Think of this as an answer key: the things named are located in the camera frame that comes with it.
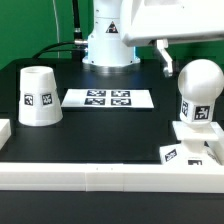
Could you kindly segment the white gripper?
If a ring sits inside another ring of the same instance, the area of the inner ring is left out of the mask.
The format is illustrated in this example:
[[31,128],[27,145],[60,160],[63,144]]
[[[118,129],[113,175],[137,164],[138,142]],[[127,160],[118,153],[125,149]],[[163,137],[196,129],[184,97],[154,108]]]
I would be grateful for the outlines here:
[[173,75],[168,42],[224,39],[224,0],[123,0],[120,19],[120,37],[127,46],[157,40],[166,77]]

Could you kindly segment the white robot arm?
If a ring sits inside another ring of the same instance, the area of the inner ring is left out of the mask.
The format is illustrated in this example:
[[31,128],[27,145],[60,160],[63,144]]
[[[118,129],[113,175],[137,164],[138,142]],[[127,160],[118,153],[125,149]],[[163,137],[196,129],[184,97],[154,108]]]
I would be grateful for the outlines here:
[[224,0],[93,0],[93,5],[83,63],[104,72],[139,63],[135,49],[152,45],[169,77],[170,44],[224,39]]

